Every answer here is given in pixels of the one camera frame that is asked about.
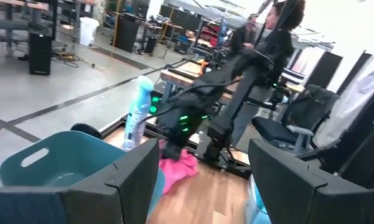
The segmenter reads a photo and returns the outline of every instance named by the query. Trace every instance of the curly hair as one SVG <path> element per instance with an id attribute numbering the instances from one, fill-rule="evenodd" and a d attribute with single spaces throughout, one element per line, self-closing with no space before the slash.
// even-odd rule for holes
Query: curly hair
<path id="1" fill-rule="evenodd" d="M 273 7 L 275 8 L 276 14 L 281 15 L 282 9 L 285 6 L 285 2 L 274 3 Z M 293 30 L 300 25 L 304 17 L 304 9 L 306 8 L 305 0 L 297 0 L 296 5 L 293 7 L 290 14 L 282 22 L 281 29 Z"/>

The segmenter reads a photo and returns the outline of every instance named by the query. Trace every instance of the basket handle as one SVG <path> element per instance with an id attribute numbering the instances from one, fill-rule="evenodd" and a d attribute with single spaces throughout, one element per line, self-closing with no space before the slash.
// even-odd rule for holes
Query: basket handle
<path id="1" fill-rule="evenodd" d="M 17 152 L 15 153 L 14 155 L 8 157 L 2 164 L 2 166 L 4 165 L 12 165 L 12 166 L 21 166 L 22 164 L 22 161 L 25 160 L 26 158 L 28 158 L 29 156 L 35 154 L 36 152 L 39 152 L 40 150 L 42 149 L 48 149 L 48 153 L 45 154 L 44 156 L 38 158 L 36 161 L 30 163 L 29 165 L 32 165 L 33 163 L 39 161 L 40 159 L 46 157 L 49 155 L 50 153 L 50 149 L 47 147 L 47 140 L 40 140 L 40 141 L 37 141 L 36 143 L 32 144 L 31 146 L 29 146 L 28 148 L 20 151 L 20 152 Z"/>

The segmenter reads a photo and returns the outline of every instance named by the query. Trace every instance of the pink cloth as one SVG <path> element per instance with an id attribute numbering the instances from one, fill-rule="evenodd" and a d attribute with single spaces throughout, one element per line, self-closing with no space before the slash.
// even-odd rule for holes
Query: pink cloth
<path id="1" fill-rule="evenodd" d="M 165 145 L 165 140 L 159 141 L 159 147 L 161 149 L 163 149 Z M 166 180 L 163 194 L 166 194 L 178 180 L 198 174 L 197 164 L 197 158 L 189 154 L 186 149 L 181 150 L 181 156 L 178 161 L 172 159 L 159 160 L 159 167 L 162 169 Z"/>

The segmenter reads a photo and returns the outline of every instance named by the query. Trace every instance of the concrete floor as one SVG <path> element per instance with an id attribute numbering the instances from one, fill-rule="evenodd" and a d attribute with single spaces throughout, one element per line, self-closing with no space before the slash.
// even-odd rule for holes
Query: concrete floor
<path id="1" fill-rule="evenodd" d="M 58 33 L 57 40 L 70 44 L 70 38 L 64 34 Z M 113 49 L 108 42 L 108 36 L 97 32 L 95 45 L 149 68 L 136 70 L 76 45 L 77 55 L 87 63 L 77 62 L 79 68 L 51 63 L 51 76 L 33 76 L 29 75 L 27 62 L 15 58 L 23 55 L 21 51 L 26 51 L 27 44 L 14 47 L 19 51 L 14 57 L 6 58 L 3 57 L 4 43 L 0 43 L 0 164 L 32 142 L 69 130 L 75 123 L 83 122 L 99 129 L 123 116 L 129 110 L 130 95 L 136 89 L 133 80 L 137 76 L 146 75 L 156 81 L 164 65 L 182 58 L 169 51 L 161 59 L 164 50 L 160 48 L 153 57 L 130 54 Z M 259 138 L 252 130 L 245 132 L 238 147 L 247 148 L 249 138 L 254 136 Z"/>

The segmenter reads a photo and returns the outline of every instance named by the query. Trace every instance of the black chair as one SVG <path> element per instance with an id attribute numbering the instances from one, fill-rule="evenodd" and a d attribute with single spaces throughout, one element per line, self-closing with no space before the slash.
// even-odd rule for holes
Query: black chair
<path id="1" fill-rule="evenodd" d="M 293 148 L 293 154 L 298 156 L 302 149 L 309 148 L 314 133 L 339 98 L 320 86 L 308 85 L 288 106 L 280 123 L 259 116 L 252 123 L 264 140 L 279 148 Z"/>

